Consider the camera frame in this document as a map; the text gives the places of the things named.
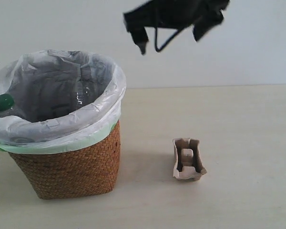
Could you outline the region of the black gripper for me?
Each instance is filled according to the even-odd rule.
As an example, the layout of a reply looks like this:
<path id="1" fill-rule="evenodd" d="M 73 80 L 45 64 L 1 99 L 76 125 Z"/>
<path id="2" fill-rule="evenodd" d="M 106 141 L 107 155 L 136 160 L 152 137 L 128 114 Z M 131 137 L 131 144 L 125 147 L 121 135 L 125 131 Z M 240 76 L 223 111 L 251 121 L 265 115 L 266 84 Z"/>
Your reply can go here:
<path id="1" fill-rule="evenodd" d="M 193 36 L 200 41 L 212 28 L 222 24 L 228 0 L 149 0 L 123 13 L 133 42 L 146 54 L 149 38 L 145 27 L 179 29 L 194 25 Z"/>

